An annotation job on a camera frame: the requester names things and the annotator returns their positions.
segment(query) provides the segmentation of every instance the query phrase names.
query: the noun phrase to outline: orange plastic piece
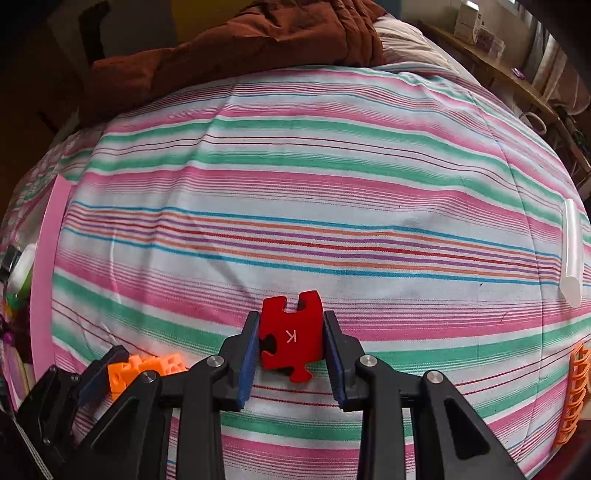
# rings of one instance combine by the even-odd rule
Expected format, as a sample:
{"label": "orange plastic piece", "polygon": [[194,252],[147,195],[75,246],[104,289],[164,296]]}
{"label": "orange plastic piece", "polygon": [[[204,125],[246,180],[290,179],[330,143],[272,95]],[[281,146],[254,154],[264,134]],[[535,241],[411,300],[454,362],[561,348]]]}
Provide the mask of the orange plastic piece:
{"label": "orange plastic piece", "polygon": [[583,400],[589,383],[589,356],[591,349],[585,349],[583,342],[576,345],[570,354],[569,383],[564,399],[560,428],[556,433],[552,449],[564,445],[577,430],[577,423],[583,410]]}
{"label": "orange plastic piece", "polygon": [[111,397],[117,400],[123,391],[131,385],[141,372],[154,370],[163,377],[177,374],[187,369],[179,353],[167,356],[148,356],[142,359],[139,355],[131,355],[128,362],[110,364],[107,366],[109,373],[109,386]]}

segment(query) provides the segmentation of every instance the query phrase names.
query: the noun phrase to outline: pink board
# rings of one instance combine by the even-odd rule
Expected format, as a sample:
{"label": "pink board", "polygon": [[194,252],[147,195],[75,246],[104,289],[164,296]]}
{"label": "pink board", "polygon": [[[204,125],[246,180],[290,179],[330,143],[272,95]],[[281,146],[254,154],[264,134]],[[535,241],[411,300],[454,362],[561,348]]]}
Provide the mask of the pink board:
{"label": "pink board", "polygon": [[62,176],[56,177],[37,242],[31,283],[31,349],[36,381],[54,364],[51,340],[53,265],[56,260],[61,222],[71,190],[70,182]]}

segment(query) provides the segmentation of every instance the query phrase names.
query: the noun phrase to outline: puzzle piece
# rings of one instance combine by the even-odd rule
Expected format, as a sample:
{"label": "puzzle piece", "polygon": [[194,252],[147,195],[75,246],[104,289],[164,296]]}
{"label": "puzzle piece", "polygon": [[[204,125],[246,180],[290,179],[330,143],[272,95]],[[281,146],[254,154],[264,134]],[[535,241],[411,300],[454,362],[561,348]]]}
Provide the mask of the puzzle piece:
{"label": "puzzle piece", "polygon": [[129,387],[141,372],[154,370],[163,377],[187,369],[180,354],[173,353],[166,356],[148,356],[141,358],[139,355],[130,355],[127,362],[107,365],[109,374],[109,386],[113,401],[117,400],[123,391]]}
{"label": "puzzle piece", "polygon": [[312,379],[306,364],[322,360],[322,302],[316,290],[300,293],[296,312],[284,311],[285,297],[271,297],[262,303],[259,339],[272,336],[277,346],[274,353],[261,351],[263,370],[293,368],[292,382]]}

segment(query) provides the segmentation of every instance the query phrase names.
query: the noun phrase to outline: yellow wall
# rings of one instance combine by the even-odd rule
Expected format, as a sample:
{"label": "yellow wall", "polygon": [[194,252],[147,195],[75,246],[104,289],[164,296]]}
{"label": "yellow wall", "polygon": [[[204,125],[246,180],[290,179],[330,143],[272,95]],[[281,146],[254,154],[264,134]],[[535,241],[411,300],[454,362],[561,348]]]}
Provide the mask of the yellow wall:
{"label": "yellow wall", "polygon": [[230,20],[252,0],[171,0],[179,43]]}

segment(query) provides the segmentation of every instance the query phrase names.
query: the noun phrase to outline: blue stripe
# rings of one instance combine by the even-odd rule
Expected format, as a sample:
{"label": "blue stripe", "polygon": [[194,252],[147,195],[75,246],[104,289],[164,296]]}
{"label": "blue stripe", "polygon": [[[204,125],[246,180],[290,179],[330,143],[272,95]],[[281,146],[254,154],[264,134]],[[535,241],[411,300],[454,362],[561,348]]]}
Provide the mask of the blue stripe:
{"label": "blue stripe", "polygon": [[137,248],[155,248],[157,250],[162,250],[164,252],[169,252],[177,255],[187,255],[190,257],[197,257],[197,258],[205,258],[207,260],[221,260],[224,262],[231,262],[231,263],[238,263],[244,265],[253,265],[255,267],[265,267],[265,268],[280,268],[283,270],[297,270],[297,271],[304,271],[304,272],[313,272],[313,273],[322,273],[328,275],[342,275],[342,276],[354,276],[354,277],[388,277],[388,278],[434,278],[436,280],[458,280],[458,281],[471,281],[471,282],[478,282],[478,283],[510,283],[510,284],[519,284],[519,285],[554,285],[558,286],[558,282],[555,281],[527,281],[527,280],[513,280],[513,279],[505,279],[505,278],[480,278],[480,277],[460,277],[458,275],[438,275],[438,274],[430,274],[430,273],[399,273],[399,272],[377,272],[371,270],[338,270],[332,268],[317,268],[317,267],[303,267],[300,265],[291,265],[291,264],[279,264],[273,262],[261,262],[256,260],[246,260],[243,258],[234,258],[234,257],[225,257],[223,255],[212,255],[212,254],[201,254],[196,252],[187,252],[183,250],[176,250],[174,248],[164,247],[162,245],[157,244],[138,244],[134,242],[130,242],[127,240],[120,240],[113,237],[103,237],[100,235],[91,235],[89,233],[81,233],[73,230],[70,227],[64,227],[64,231],[69,231],[77,236],[84,236],[87,238],[93,238],[97,240],[102,240],[106,242],[113,242],[116,244],[123,244],[123,245],[130,245],[132,247]]}
{"label": "blue stripe", "polygon": [[395,230],[398,232],[422,233],[424,235],[438,236],[441,238],[448,238],[448,239],[452,239],[452,240],[462,240],[465,242],[471,242],[471,243],[480,244],[480,245],[487,245],[490,247],[508,248],[511,250],[532,253],[535,255],[545,255],[547,257],[553,257],[553,258],[560,259],[560,257],[558,255],[554,255],[554,254],[550,254],[550,253],[546,253],[546,252],[538,252],[538,251],[533,250],[531,248],[516,247],[513,245],[500,244],[497,242],[489,242],[487,240],[479,240],[476,238],[469,238],[466,236],[452,235],[450,233],[433,232],[433,231],[425,230],[423,228],[412,228],[412,227],[399,226],[399,225],[351,225],[350,223],[320,222],[317,220],[300,220],[300,219],[290,219],[290,218],[281,218],[281,217],[266,217],[266,216],[260,216],[260,215],[240,215],[237,213],[199,212],[199,211],[195,211],[195,210],[187,210],[184,208],[179,208],[179,207],[174,207],[174,206],[166,206],[166,207],[161,207],[161,208],[117,207],[117,206],[105,206],[105,205],[99,206],[99,205],[87,205],[86,203],[80,202],[78,200],[75,200],[74,202],[72,202],[72,204],[73,205],[82,205],[85,208],[95,209],[95,210],[113,209],[113,210],[123,210],[123,211],[129,210],[129,211],[133,211],[133,212],[154,212],[154,213],[163,212],[165,210],[170,210],[173,212],[188,213],[191,215],[202,215],[202,216],[221,217],[221,218],[238,218],[238,219],[244,219],[244,220],[262,220],[264,222],[296,223],[299,225],[329,226],[329,227],[334,227],[334,228],[348,228],[350,230],[361,230],[361,231],[389,229],[389,230]]}

